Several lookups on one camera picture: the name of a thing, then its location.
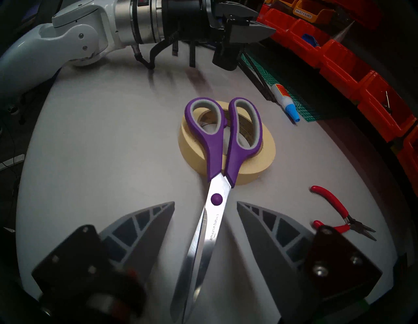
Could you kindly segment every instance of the metal screw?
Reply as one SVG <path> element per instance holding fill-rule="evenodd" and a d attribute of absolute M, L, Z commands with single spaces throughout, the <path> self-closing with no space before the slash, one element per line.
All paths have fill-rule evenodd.
<path fill-rule="evenodd" d="M 328 275 L 328 269 L 326 267 L 321 266 L 321 265 L 314 265 L 313 268 L 312 268 L 312 271 L 318 277 L 326 277 Z"/>
<path fill-rule="evenodd" d="M 49 309 L 46 309 L 44 307 L 41 308 L 41 311 L 43 311 L 45 314 L 47 314 L 48 316 L 51 316 L 51 311 Z"/>
<path fill-rule="evenodd" d="M 332 234 L 332 231 L 331 231 L 331 230 L 329 230 L 329 229 L 327 229 L 327 228 L 322 229 L 322 230 L 321 230 L 321 232 L 323 232 L 323 233 L 324 233 L 324 234 L 326 234 L 326 235 L 330 235 L 330 234 Z"/>
<path fill-rule="evenodd" d="M 94 265 L 89 266 L 89 269 L 87 270 L 89 273 L 94 275 L 96 273 L 96 267 Z"/>
<path fill-rule="evenodd" d="M 354 265 L 362 265 L 363 260 L 359 257 L 356 257 L 355 255 L 350 258 L 350 261 L 353 262 Z"/>

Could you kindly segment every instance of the orange storage bin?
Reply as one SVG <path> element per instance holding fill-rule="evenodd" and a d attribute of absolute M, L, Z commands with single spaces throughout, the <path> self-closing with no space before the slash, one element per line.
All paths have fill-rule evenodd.
<path fill-rule="evenodd" d="M 386 92 L 391 114 L 383 107 L 387 104 Z M 360 101 L 357 108 L 386 142 L 404 135 L 416 120 L 403 99 L 377 72 L 365 80 L 359 93 L 354 93 L 350 99 Z"/>
<path fill-rule="evenodd" d="M 367 63 L 333 39 L 322 47 L 322 52 L 319 73 L 346 98 L 359 91 L 374 73 Z"/>
<path fill-rule="evenodd" d="M 294 15 L 317 24 L 328 24 L 334 12 L 327 6 L 311 0 L 299 0 L 293 9 Z"/>
<path fill-rule="evenodd" d="M 258 13 L 258 17 L 257 17 L 257 21 L 259 23 L 263 23 L 262 20 L 264 18 L 264 15 L 268 12 L 269 9 L 270 9 L 269 5 L 263 4 L 261 6 L 260 12 Z"/>
<path fill-rule="evenodd" d="M 293 18 L 277 9 L 270 9 L 263 19 L 263 24 L 272 27 L 276 32 L 270 36 L 275 42 L 281 46 L 288 47 L 289 37 L 287 31 L 296 22 L 296 18 Z"/>
<path fill-rule="evenodd" d="M 296 3 L 298 3 L 299 0 L 280 0 L 280 2 L 283 2 L 285 5 L 288 5 L 290 8 L 294 8 L 296 6 Z"/>
<path fill-rule="evenodd" d="M 313 36 L 318 45 L 313 47 L 311 44 L 302 39 L 304 34 Z M 288 31 L 288 48 L 291 49 L 296 55 L 308 63 L 311 67 L 319 67 L 323 46 L 329 39 L 330 36 L 322 30 L 312 26 L 305 20 L 298 19 Z"/>
<path fill-rule="evenodd" d="M 418 126 L 405 138 L 397 157 L 418 196 Z"/>

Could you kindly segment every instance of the purple scissors handle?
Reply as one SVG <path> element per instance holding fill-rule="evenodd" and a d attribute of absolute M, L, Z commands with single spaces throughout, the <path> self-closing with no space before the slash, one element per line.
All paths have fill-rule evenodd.
<path fill-rule="evenodd" d="M 238 135 L 240 133 L 240 125 L 238 119 L 237 106 L 244 108 L 251 117 L 251 122 L 254 128 L 254 142 L 249 148 L 243 147 L 238 142 Z M 225 176 L 228 179 L 231 187 L 235 187 L 235 182 L 237 181 L 238 172 L 242 163 L 255 155 L 260 147 L 261 142 L 263 141 L 263 128 L 261 126 L 260 115 L 258 114 L 257 109 L 245 98 L 234 98 L 229 103 L 228 107 L 229 118 L 231 120 L 231 136 L 229 138 L 228 146 L 228 155 L 227 155 L 227 164 L 225 166 Z"/>
<path fill-rule="evenodd" d="M 217 126 L 213 133 L 205 131 L 194 119 L 193 111 L 199 107 L 208 108 L 216 115 Z M 206 168 L 209 182 L 222 171 L 223 137 L 224 128 L 227 125 L 224 117 L 224 111 L 213 99 L 200 97 L 191 100 L 187 104 L 186 109 L 184 110 L 184 117 L 190 130 L 205 149 Z"/>

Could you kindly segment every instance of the red pliers handle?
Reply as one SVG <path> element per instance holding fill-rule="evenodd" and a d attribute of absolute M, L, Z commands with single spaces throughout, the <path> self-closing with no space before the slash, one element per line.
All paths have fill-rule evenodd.
<path fill-rule="evenodd" d="M 312 226 L 314 227 L 314 229 L 318 229 L 320 226 L 324 225 L 323 222 L 320 222 L 318 220 L 314 220 L 312 223 Z M 348 231 L 350 229 L 350 224 L 345 224 L 345 225 L 341 225 L 341 226 L 335 226 L 334 229 L 336 229 L 339 233 L 345 233 L 346 231 Z"/>
<path fill-rule="evenodd" d="M 337 212 L 339 212 L 339 214 L 341 215 L 341 217 L 343 218 L 345 223 L 349 224 L 348 211 L 347 211 L 347 209 L 345 209 L 343 204 L 337 199 L 337 197 L 335 197 L 331 192 L 329 192 L 328 190 L 326 190 L 325 188 L 322 188 L 320 186 L 312 186 L 311 191 L 316 193 L 316 194 L 321 195 L 326 200 L 328 200 L 329 203 L 337 210 Z"/>

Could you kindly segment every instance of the metal ring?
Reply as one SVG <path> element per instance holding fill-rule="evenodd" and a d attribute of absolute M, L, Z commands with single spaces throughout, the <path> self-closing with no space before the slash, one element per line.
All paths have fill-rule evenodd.
<path fill-rule="evenodd" d="M 115 24 L 120 41 L 124 45 L 136 44 L 133 34 L 133 0 L 117 0 L 115 5 Z"/>
<path fill-rule="evenodd" d="M 151 0 L 151 3 L 155 42 L 159 43 L 164 39 L 162 0 Z"/>
<path fill-rule="evenodd" d="M 150 5 L 142 5 L 136 8 L 138 28 L 144 44 L 155 43 L 151 29 L 151 8 Z"/>

